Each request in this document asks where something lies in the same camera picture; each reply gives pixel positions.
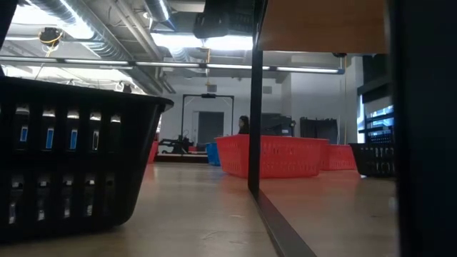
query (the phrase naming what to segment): red crate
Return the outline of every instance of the red crate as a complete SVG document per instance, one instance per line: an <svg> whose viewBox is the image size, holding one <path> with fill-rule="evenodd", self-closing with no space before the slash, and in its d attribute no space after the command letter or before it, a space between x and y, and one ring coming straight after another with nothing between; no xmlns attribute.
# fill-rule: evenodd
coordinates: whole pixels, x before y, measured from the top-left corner
<svg viewBox="0 0 457 257"><path fill-rule="evenodd" d="M325 151L325 159L322 160L324 171L356 170L356 160L352 149L348 145L328 145Z"/></svg>
<svg viewBox="0 0 457 257"><path fill-rule="evenodd" d="M248 177L249 135L216 138L222 170ZM261 178L305 178L317 176L326 139L261 137Z"/></svg>
<svg viewBox="0 0 457 257"><path fill-rule="evenodd" d="M157 150L159 149L159 142L155 141L152 143L151 153L149 153L148 163L153 163L156 157Z"/></svg>

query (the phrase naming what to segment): person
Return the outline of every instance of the person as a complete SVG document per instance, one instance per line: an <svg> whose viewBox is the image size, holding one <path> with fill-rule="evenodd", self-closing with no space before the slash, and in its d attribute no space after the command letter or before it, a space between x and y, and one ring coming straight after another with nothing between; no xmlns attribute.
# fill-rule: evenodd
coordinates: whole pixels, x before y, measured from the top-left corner
<svg viewBox="0 0 457 257"><path fill-rule="evenodd" d="M241 116L238 121L240 131L238 134L249 134L249 118L247 116Z"/></svg>

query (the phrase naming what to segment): black crate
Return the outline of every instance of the black crate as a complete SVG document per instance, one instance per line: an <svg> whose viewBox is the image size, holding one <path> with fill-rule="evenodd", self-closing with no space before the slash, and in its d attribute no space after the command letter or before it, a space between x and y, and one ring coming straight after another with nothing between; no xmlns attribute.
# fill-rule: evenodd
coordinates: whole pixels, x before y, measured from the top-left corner
<svg viewBox="0 0 457 257"><path fill-rule="evenodd" d="M395 176L392 143L350 143L358 172L364 176Z"/></svg>
<svg viewBox="0 0 457 257"><path fill-rule="evenodd" d="M0 241L10 241L126 222L174 103L1 77L0 104Z"/></svg>

